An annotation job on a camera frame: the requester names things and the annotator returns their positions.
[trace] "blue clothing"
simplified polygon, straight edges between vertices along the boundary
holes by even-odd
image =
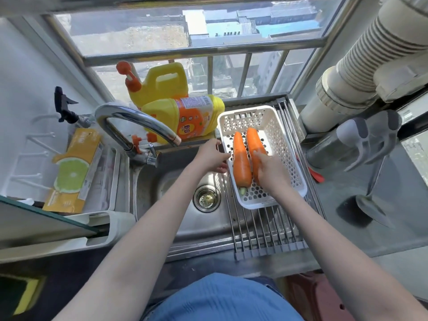
[[[211,274],[183,288],[144,320],[286,320],[303,321],[274,289],[257,281]]]

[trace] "sink drain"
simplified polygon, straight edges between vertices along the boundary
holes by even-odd
[[[201,212],[211,213],[220,205],[220,193],[213,186],[201,186],[193,195],[193,203]]]

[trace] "lime slice picture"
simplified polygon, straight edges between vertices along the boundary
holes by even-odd
[[[54,182],[54,188],[62,193],[78,193],[85,181],[89,163],[77,157],[67,157],[56,164],[60,170]]]

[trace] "white plastic basket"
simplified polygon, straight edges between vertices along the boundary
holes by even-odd
[[[270,106],[259,106],[222,113],[218,117],[218,128],[225,152],[233,154],[233,135],[240,132],[247,147],[246,134],[249,127],[257,129],[261,142],[268,155],[277,155],[290,173],[293,188],[302,196],[306,196],[308,187],[297,164],[296,156],[291,150],[283,125],[277,112]],[[241,195],[233,178],[233,157],[228,161],[233,189],[242,207],[258,209],[276,204],[276,201],[264,191],[253,179],[251,188]]]

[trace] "basket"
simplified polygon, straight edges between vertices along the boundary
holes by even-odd
[[[247,147],[246,134],[249,127],[257,129],[261,142],[268,155],[277,155],[288,169],[293,188],[300,194],[306,196],[308,187],[302,176],[302,171],[297,164],[296,156],[291,150],[290,143],[286,137],[283,125],[276,110],[270,106],[259,106],[240,109],[222,113],[218,117],[218,128],[225,152],[231,153],[232,157],[227,161],[233,189],[242,207],[247,209],[258,209],[276,205],[276,201],[253,179],[251,188],[247,193],[241,195],[233,178],[233,135],[235,132],[242,133],[244,144]]]

